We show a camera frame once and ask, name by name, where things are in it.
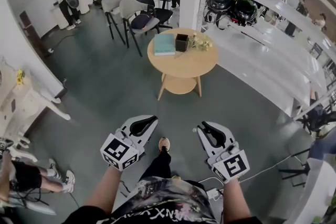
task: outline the black helmet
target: black helmet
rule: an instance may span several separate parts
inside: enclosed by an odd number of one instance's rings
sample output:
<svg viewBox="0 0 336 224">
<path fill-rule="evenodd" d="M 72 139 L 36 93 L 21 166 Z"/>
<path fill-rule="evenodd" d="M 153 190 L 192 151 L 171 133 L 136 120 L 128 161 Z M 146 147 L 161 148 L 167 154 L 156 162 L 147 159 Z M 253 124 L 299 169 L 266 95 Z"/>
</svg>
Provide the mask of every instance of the black helmet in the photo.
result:
<svg viewBox="0 0 336 224">
<path fill-rule="evenodd" d="M 234 14 L 239 24 L 243 26 L 246 23 L 254 24 L 257 16 L 257 5 L 252 0 L 237 0 Z"/>
<path fill-rule="evenodd" d="M 235 0 L 207 0 L 208 9 L 214 13 L 223 13 L 235 4 Z"/>
</svg>

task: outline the round wooden table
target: round wooden table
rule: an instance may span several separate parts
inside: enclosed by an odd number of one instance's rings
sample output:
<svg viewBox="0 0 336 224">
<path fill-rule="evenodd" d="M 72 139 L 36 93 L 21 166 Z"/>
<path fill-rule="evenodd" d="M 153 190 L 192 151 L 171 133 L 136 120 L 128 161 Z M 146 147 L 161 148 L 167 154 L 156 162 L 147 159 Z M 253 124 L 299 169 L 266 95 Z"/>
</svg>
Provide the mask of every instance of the round wooden table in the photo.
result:
<svg viewBox="0 0 336 224">
<path fill-rule="evenodd" d="M 154 56 L 154 39 L 148 45 L 147 54 L 152 65 L 162 72 L 162 86 L 159 92 L 160 100 L 163 90 L 175 94 L 191 92 L 198 84 L 199 97 L 202 97 L 201 76 L 212 70 L 218 62 L 218 51 L 210 38 L 193 29 L 176 28 L 162 32 L 162 34 L 185 34 L 208 40 L 212 43 L 208 51 L 188 49 L 186 52 L 176 52 L 175 55 Z"/>
</svg>

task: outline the foot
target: foot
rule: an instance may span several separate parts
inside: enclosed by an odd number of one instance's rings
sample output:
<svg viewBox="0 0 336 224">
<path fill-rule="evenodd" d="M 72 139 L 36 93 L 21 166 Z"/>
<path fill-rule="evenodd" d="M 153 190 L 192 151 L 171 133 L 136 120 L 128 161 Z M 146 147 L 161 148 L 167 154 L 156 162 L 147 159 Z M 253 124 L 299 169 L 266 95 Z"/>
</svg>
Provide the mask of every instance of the foot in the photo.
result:
<svg viewBox="0 0 336 224">
<path fill-rule="evenodd" d="M 75 184 L 75 175 L 73 174 L 72 171 L 67 170 L 67 176 L 63 181 L 63 184 L 65 185 L 63 192 L 64 193 L 71 193 L 73 192 L 73 186 Z"/>
<path fill-rule="evenodd" d="M 75 28 L 75 25 L 69 25 L 68 27 L 67 27 L 67 30 L 73 30 Z"/>
<path fill-rule="evenodd" d="M 61 179 L 61 174 L 56 168 L 56 162 L 53 159 L 49 159 L 50 169 L 53 169 L 55 171 L 54 178 Z"/>
<path fill-rule="evenodd" d="M 160 153 L 161 152 L 168 152 L 170 149 L 170 142 L 169 142 L 169 139 L 166 138 L 166 137 L 163 137 L 160 139 L 159 141 L 159 150 L 160 150 Z"/>
</svg>

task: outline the gray floor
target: gray floor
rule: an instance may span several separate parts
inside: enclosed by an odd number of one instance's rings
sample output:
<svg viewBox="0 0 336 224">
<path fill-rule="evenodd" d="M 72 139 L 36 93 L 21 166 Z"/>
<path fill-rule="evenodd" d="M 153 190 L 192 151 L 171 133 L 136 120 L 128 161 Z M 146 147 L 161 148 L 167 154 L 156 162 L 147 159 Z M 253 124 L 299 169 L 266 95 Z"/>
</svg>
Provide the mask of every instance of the gray floor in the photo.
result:
<svg viewBox="0 0 336 224">
<path fill-rule="evenodd" d="M 155 32 L 138 38 L 144 54 L 141 58 L 133 41 L 127 50 L 115 29 L 115 40 L 111 39 L 101 10 L 91 9 L 81 19 L 82 24 L 73 31 L 58 31 L 46 40 L 53 47 L 63 37 L 74 34 L 55 47 L 47 61 L 60 81 L 67 79 L 68 92 L 60 107 L 72 120 L 67 122 L 48 112 L 34 129 L 29 149 L 40 160 L 39 165 L 45 166 L 52 157 L 63 172 L 74 172 L 73 196 L 80 205 L 107 168 L 99 148 L 110 132 L 135 115 L 154 114 L 159 117 L 159 124 L 145 147 L 146 155 L 122 175 L 130 188 L 157 156 L 157 143 L 162 136 L 171 141 L 171 168 L 182 178 L 202 180 L 214 176 L 204 162 L 206 153 L 192 132 L 203 120 L 228 127 L 245 150 L 251 170 L 243 179 L 309 146 L 311 138 L 299 125 L 219 66 L 202 77 L 202 98 L 195 91 L 185 95 L 165 91 L 158 102 L 161 74 L 146 56 L 146 47 Z M 276 168 L 242 183 L 251 211 L 266 219 L 280 186 Z M 212 187 L 220 185 L 207 182 L 206 188 Z M 61 223 L 77 208 L 69 194 L 46 194 L 43 200 L 57 215 L 19 209 L 23 223 Z M 117 206 L 123 200 L 118 194 Z M 214 204 L 217 215 L 220 210 L 220 204 Z"/>
</svg>

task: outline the hand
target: hand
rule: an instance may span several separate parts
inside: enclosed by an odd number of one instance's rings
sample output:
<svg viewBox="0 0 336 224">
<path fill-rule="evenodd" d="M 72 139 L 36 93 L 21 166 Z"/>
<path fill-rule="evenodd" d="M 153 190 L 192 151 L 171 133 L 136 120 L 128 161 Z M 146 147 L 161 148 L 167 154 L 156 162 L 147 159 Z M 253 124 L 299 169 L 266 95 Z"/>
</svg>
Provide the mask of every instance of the hand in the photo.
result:
<svg viewBox="0 0 336 224">
<path fill-rule="evenodd" d="M 5 151 L 2 160 L 4 161 L 4 164 L 9 164 L 12 161 L 12 156 L 9 151 Z"/>
</svg>

